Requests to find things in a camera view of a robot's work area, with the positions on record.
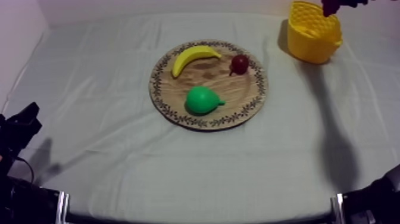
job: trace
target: yellow basket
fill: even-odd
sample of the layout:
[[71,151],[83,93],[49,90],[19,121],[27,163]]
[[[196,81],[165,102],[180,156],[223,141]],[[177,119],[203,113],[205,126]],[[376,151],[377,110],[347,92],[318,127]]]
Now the yellow basket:
[[292,3],[287,26],[287,46],[293,56],[322,64],[341,44],[340,22],[335,15],[324,17],[322,8],[309,2]]

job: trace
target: green plastic fruit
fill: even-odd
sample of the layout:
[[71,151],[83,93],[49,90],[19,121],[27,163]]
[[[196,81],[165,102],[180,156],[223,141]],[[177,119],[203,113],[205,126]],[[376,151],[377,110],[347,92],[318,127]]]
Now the green plastic fruit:
[[214,91],[205,86],[193,87],[186,97],[187,108],[196,114],[207,114],[224,104],[225,101],[221,101]]

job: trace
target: banana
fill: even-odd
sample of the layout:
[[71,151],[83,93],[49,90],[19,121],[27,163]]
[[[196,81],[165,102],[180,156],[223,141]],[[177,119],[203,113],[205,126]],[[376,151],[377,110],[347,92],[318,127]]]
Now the banana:
[[222,55],[209,46],[193,46],[188,48],[180,53],[176,58],[174,67],[172,69],[172,76],[177,78],[181,74],[183,68],[196,59],[211,57],[221,58]]

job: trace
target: white cloth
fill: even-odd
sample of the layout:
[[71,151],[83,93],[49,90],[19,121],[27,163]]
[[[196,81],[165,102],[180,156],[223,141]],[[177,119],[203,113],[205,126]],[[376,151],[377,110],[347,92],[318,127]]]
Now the white cloth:
[[[311,66],[282,50],[284,19],[160,14],[50,30],[5,110],[40,106],[43,128],[23,157],[43,186],[72,195],[72,211],[92,215],[205,223],[329,212],[336,192],[398,164],[400,44],[343,27],[343,46]],[[266,69],[265,105],[242,126],[193,132],[152,105],[155,63],[197,39],[238,44]],[[14,173],[29,177],[23,166]]]

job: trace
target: round wooden plate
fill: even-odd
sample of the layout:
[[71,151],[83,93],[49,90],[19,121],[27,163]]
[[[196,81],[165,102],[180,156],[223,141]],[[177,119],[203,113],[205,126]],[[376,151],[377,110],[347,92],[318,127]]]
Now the round wooden plate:
[[[197,45],[212,47],[222,58],[193,61],[174,79],[171,70],[176,57]],[[248,56],[249,69],[244,75],[229,76],[231,60],[238,54]],[[189,114],[185,101],[193,86],[209,87],[226,104],[204,116]],[[192,41],[172,49],[157,62],[149,84],[151,100],[158,111],[169,121],[195,130],[228,129],[249,120],[263,106],[267,88],[265,71],[253,55],[232,43],[217,40]]]

